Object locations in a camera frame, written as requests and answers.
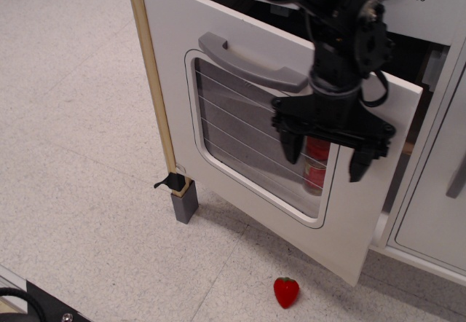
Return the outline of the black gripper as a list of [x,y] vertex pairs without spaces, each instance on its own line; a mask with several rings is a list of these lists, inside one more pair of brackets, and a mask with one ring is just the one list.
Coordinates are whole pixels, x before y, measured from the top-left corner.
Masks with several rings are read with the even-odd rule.
[[274,98],[272,125],[280,134],[286,160],[297,163],[306,136],[347,146],[354,149],[349,181],[361,181],[374,158],[387,156],[396,132],[393,125],[369,111],[388,99],[388,83],[383,81],[382,87],[384,93],[373,101],[363,98],[361,85],[345,93],[331,93],[329,85],[316,83],[310,95]]

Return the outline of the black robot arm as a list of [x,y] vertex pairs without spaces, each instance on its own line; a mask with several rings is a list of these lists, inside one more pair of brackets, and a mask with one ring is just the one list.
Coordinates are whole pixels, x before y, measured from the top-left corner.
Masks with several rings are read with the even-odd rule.
[[391,58],[382,0],[267,0],[295,4],[304,12],[315,47],[309,71],[310,95],[274,98],[273,126],[289,162],[299,158],[304,139],[313,137],[353,149],[349,179],[362,179],[373,160],[388,153],[395,128],[371,113],[387,96],[367,101],[362,83]]

